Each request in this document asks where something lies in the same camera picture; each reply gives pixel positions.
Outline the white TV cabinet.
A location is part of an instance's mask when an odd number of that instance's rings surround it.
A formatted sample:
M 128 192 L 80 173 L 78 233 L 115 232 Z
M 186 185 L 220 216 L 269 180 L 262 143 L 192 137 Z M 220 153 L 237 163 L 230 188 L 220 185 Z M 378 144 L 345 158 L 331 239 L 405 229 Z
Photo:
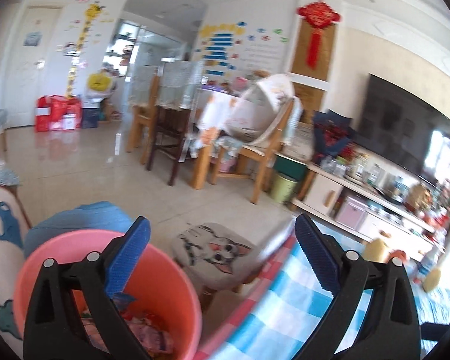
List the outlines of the white TV cabinet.
M 354 179 L 350 175 L 333 173 L 312 164 L 309 160 L 310 153 L 309 147 L 304 154 L 292 148 L 283 151 L 285 156 L 307 166 L 303 185 L 292 199 L 294 206 L 364 242 L 380 238 L 390 250 L 403 250 L 408 258 L 417 261 L 434 245 L 442 253 L 445 251 L 440 243 L 431 238 L 433 228 L 429 224 L 407 211 L 404 206 L 391 203 L 381 191 L 366 182 L 370 170 L 379 170 L 376 164 L 368 165 L 367 157 L 363 157 L 360 164 L 361 177 Z M 346 196 L 356 197 L 368 205 L 366 216 L 357 231 L 346 228 L 335 220 Z

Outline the blue jeans knee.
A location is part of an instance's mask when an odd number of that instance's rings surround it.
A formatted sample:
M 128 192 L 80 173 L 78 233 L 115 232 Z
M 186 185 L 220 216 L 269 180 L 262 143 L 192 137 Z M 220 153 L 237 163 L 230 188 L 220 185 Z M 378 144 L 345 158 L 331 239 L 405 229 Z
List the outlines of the blue jeans knee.
M 95 202 L 79 205 L 68 211 L 58 212 L 34 225 L 25 236 L 23 253 L 28 258 L 44 242 L 61 234 L 78 230 L 109 230 L 125 233 L 133 219 L 111 202 Z

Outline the red apple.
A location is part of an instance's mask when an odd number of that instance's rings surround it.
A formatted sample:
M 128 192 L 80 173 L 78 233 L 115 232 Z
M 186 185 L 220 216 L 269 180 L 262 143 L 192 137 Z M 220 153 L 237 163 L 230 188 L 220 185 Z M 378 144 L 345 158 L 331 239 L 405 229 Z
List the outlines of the red apple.
M 407 263 L 407 260 L 407 254 L 403 250 L 393 250 L 388 255 L 388 261 L 399 267 L 405 265 Z

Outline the pink sofa cushion with appliques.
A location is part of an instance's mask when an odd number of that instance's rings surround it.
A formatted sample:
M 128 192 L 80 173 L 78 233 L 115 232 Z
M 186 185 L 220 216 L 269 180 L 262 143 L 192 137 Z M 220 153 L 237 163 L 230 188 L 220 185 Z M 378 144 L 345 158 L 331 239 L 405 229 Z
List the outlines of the pink sofa cushion with appliques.
M 23 340 L 14 319 L 14 288 L 25 261 L 23 243 L 30 227 L 22 203 L 0 186 L 0 339 L 19 358 Z

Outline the green trash bin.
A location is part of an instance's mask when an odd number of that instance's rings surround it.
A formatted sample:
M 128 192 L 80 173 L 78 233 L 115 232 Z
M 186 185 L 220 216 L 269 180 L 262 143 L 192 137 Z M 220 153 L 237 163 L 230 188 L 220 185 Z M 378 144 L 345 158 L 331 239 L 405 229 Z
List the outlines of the green trash bin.
M 297 186 L 297 180 L 277 172 L 274 175 L 270 190 L 270 197 L 276 203 L 283 204 L 289 200 Z

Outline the red Chinese knot decoration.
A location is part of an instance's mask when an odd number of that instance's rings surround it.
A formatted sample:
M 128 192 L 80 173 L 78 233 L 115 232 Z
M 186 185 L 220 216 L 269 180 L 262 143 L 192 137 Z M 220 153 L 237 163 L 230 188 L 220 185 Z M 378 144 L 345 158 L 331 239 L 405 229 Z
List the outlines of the red Chinese knot decoration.
M 324 0 L 317 0 L 297 8 L 297 14 L 312 28 L 306 63 L 310 68 L 315 69 L 323 30 L 338 23 L 341 20 L 341 15 Z

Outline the pink plastic bucket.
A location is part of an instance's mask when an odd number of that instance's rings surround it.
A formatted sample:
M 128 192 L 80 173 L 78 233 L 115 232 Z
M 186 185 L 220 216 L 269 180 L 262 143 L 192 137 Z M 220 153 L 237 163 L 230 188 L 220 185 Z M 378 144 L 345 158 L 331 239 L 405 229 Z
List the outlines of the pink plastic bucket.
M 92 251 L 101 252 L 121 234 L 107 230 L 79 230 L 43 243 L 24 262 L 15 281 L 13 316 L 24 333 L 32 290 L 46 258 L 58 263 L 80 261 Z M 201 337 L 202 316 L 197 294 L 184 271 L 163 251 L 148 244 L 124 292 L 136 298 L 130 306 L 135 316 L 150 312 L 160 317 L 174 342 L 174 359 L 194 357 Z

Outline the black television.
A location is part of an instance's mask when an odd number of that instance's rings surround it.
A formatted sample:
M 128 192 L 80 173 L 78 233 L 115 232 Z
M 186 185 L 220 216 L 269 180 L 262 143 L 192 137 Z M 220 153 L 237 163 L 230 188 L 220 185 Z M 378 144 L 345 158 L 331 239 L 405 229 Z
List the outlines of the black television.
M 375 75 L 368 79 L 355 141 L 430 185 L 450 180 L 450 119 Z

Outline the wooden chair with cover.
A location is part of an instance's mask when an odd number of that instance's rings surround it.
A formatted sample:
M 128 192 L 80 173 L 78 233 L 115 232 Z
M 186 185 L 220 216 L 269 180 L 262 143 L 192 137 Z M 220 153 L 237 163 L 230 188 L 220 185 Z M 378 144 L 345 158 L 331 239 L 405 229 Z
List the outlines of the wooden chair with cover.
M 254 179 L 250 201 L 257 203 L 276 153 L 291 144 L 302 113 L 293 82 L 285 73 L 255 80 L 236 99 L 224 122 L 209 183 L 220 178 Z

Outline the cat print stool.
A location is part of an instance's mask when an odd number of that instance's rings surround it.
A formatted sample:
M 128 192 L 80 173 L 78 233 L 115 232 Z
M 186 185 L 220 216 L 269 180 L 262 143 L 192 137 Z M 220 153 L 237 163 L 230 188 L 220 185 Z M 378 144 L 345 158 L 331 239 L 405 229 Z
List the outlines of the cat print stool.
M 174 260 L 201 285 L 222 291 L 257 274 L 267 256 L 258 246 L 218 223 L 203 223 L 171 242 Z

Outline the red gift boxes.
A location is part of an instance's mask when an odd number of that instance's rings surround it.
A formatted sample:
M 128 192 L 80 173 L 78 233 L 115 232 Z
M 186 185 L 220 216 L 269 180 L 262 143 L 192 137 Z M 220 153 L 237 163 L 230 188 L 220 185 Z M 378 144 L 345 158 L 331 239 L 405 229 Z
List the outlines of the red gift boxes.
M 78 97 L 47 95 L 40 97 L 34 108 L 34 130 L 73 131 L 80 128 L 82 102 Z

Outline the dark wooden chair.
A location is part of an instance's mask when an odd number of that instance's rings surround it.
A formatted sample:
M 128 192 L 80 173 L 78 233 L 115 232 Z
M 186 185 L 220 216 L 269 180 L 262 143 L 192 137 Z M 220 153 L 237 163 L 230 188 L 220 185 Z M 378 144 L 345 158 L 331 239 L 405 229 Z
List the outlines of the dark wooden chair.
M 166 62 L 161 68 L 146 169 L 153 168 L 158 152 L 167 155 L 172 160 L 169 186 L 188 157 L 203 71 L 201 61 Z

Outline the pink storage box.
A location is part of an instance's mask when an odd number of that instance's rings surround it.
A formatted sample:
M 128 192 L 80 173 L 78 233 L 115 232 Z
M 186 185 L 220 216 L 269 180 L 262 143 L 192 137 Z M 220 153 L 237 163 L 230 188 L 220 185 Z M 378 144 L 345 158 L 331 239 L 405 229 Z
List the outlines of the pink storage box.
M 344 197 L 335 220 L 346 228 L 357 231 L 368 211 L 368 205 L 353 196 Z

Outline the giraffe height chart sticker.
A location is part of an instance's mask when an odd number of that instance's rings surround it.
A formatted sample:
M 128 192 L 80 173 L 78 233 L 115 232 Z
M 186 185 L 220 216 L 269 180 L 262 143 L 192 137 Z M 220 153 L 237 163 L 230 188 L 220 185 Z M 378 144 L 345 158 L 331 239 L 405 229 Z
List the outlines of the giraffe height chart sticker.
M 94 19 L 96 19 L 101 14 L 104 8 L 104 6 L 101 6 L 100 3 L 96 1 L 94 3 L 91 3 L 88 9 L 85 10 L 83 26 L 79 33 L 78 41 L 75 44 L 75 53 L 72 57 L 72 62 L 68 73 L 67 86 L 65 91 L 65 96 L 67 98 L 73 97 L 74 82 L 77 77 L 80 55 L 83 51 L 83 46 L 87 39 L 89 29 L 91 28 Z

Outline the dark flower bouquet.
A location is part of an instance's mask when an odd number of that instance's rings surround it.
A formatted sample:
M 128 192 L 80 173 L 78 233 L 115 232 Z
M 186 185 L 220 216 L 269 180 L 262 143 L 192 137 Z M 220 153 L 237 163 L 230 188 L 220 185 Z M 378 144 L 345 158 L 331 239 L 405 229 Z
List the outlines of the dark flower bouquet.
M 343 158 L 349 163 L 355 155 L 353 138 L 355 130 L 351 127 L 352 119 L 335 111 L 316 111 L 313 117 L 315 164 L 327 158 Z

